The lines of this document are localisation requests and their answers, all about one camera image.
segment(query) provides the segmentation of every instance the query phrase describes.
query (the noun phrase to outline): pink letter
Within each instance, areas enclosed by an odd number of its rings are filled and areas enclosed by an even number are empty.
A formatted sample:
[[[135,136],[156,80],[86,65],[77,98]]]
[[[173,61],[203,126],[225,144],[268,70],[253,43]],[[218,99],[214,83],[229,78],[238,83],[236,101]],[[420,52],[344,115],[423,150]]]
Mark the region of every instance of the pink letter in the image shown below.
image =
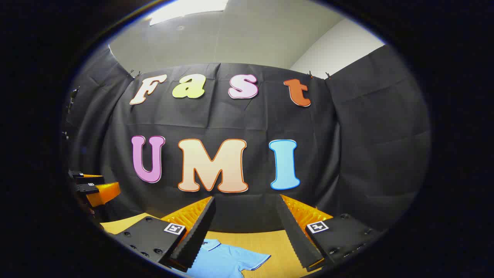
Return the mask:
[[[152,136],[149,138],[149,144],[152,146],[151,153],[153,161],[150,172],[146,171],[142,165],[142,146],[146,142],[146,139],[143,136],[134,136],[131,141],[135,172],[143,181],[151,184],[157,183],[161,179],[161,146],[165,144],[165,139],[161,136]]]
[[[231,98],[253,98],[257,94],[257,79],[252,74],[239,74],[230,79],[228,94]]]

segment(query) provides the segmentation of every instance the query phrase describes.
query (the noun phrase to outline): shirt collar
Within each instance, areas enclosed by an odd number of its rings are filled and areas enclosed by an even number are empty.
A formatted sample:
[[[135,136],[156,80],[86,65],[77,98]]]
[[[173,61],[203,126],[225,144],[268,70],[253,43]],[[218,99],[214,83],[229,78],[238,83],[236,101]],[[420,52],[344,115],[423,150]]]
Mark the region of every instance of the shirt collar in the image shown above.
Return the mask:
[[[216,247],[218,247],[220,244],[221,243],[217,239],[206,239],[205,238],[203,240],[203,244],[201,246],[201,249],[205,250],[205,251],[211,251],[211,250],[215,249]]]

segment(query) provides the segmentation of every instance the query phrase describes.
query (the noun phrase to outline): letter m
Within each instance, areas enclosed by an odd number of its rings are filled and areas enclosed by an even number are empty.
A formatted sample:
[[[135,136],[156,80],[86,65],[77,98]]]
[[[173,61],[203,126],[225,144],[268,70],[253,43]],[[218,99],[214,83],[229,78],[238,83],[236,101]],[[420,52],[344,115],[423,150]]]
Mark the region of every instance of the letter m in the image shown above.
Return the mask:
[[[198,139],[184,139],[178,143],[183,152],[182,182],[178,188],[182,191],[199,191],[200,186],[195,182],[194,172],[197,173],[207,191],[213,189],[219,173],[222,181],[218,190],[224,193],[247,191],[242,170],[242,153],[247,143],[241,139],[225,140],[218,149],[213,160]]]

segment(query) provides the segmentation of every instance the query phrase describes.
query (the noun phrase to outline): orange gripper part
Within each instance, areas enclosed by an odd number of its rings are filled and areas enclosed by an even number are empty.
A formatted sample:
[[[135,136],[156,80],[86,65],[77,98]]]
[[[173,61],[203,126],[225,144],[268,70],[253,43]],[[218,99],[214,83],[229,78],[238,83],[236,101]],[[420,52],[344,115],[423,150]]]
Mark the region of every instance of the orange gripper part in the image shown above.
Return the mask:
[[[199,215],[201,215],[201,213],[204,211],[204,208],[206,208],[209,200],[211,200],[211,197],[192,203],[161,218],[161,220],[163,221],[184,225],[187,229],[178,244],[180,244],[182,240],[189,234],[190,230],[196,223],[197,218],[199,218]]]
[[[92,207],[104,205],[120,194],[119,183],[96,185],[96,187],[99,189],[98,193],[86,195]]]
[[[87,174],[83,174],[83,177],[85,178],[93,178],[93,177],[102,177],[100,175],[87,175]]]
[[[333,218],[333,216],[290,197],[286,197],[281,194],[280,196],[283,198],[283,201],[297,221],[297,224],[300,226],[302,231],[304,231],[305,236],[314,244],[314,242],[309,237],[309,234],[307,234],[307,232],[305,231],[305,227],[310,223],[331,219]]]

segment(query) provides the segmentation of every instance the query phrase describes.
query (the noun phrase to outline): ceiling light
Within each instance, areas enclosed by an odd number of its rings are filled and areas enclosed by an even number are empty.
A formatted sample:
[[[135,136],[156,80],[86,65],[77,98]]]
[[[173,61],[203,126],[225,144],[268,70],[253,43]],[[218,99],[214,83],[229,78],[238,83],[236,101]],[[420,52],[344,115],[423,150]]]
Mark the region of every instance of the ceiling light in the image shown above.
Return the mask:
[[[193,13],[224,11],[228,0],[175,0],[153,12],[149,26]]]

